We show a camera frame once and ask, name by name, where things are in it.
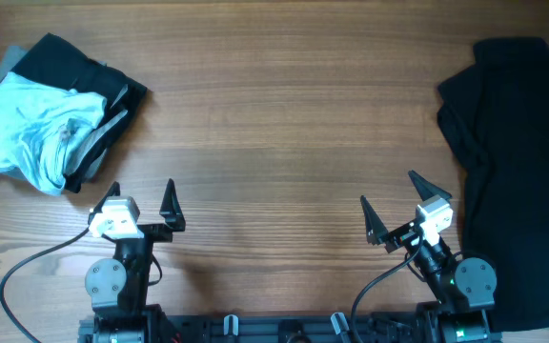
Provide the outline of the black t-shirt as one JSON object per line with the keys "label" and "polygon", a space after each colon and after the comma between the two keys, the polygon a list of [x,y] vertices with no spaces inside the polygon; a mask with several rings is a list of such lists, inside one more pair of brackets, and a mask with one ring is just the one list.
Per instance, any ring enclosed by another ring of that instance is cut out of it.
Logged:
{"label": "black t-shirt", "polygon": [[440,130],[466,172],[462,246],[487,256],[498,331],[549,327],[549,46],[491,38],[443,81]]}

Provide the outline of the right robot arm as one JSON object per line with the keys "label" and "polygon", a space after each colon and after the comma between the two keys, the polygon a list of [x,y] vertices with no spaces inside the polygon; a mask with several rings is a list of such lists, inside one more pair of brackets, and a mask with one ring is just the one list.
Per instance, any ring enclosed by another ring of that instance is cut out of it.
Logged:
{"label": "right robot arm", "polygon": [[[495,307],[498,285],[492,263],[478,254],[451,252],[441,237],[454,217],[452,195],[415,171],[408,175],[421,202],[415,218],[390,231],[365,196],[360,197],[366,240],[387,252],[405,251],[401,263],[372,280],[356,297],[350,330],[357,342],[499,342],[487,312]],[[412,313],[371,313],[358,327],[357,309],[366,293],[407,268],[424,282],[435,300],[417,304]]]}

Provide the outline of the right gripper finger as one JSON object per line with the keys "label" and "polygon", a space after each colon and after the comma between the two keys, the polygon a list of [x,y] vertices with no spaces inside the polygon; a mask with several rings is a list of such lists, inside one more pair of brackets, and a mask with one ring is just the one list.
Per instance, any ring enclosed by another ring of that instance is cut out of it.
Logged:
{"label": "right gripper finger", "polygon": [[452,195],[450,193],[436,186],[435,184],[427,181],[416,171],[414,170],[408,171],[408,176],[410,177],[411,182],[413,183],[419,197],[423,201],[428,200],[429,198],[435,195],[439,195],[441,198],[447,201],[449,201],[452,198]]}
{"label": "right gripper finger", "polygon": [[366,240],[372,245],[380,245],[386,240],[389,232],[368,199],[361,195],[359,200],[364,214]]}

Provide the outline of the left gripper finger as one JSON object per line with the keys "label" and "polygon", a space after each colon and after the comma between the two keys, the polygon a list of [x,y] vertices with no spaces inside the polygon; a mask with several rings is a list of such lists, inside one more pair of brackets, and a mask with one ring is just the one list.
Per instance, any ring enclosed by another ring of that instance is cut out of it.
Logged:
{"label": "left gripper finger", "polygon": [[106,191],[105,195],[99,200],[99,202],[90,209],[90,213],[102,212],[102,207],[105,204],[106,200],[111,196],[120,195],[120,184],[117,181],[113,181],[112,185]]}
{"label": "left gripper finger", "polygon": [[164,218],[165,224],[173,232],[184,232],[186,220],[178,202],[175,184],[169,179],[161,202],[159,214]]}

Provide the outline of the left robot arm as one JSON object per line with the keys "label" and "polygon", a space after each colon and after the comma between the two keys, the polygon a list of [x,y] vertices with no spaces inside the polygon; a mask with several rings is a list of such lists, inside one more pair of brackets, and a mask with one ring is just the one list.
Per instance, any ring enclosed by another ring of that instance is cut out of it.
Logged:
{"label": "left robot arm", "polygon": [[156,263],[153,245],[170,243],[183,232],[186,221],[174,182],[170,179],[159,210],[161,223],[139,224],[134,199],[123,196],[114,182],[91,210],[89,232],[114,243],[111,258],[93,263],[85,276],[91,297],[92,320],[84,320],[78,330],[79,342],[147,343],[180,342],[180,331],[162,308],[147,303],[151,266]]}

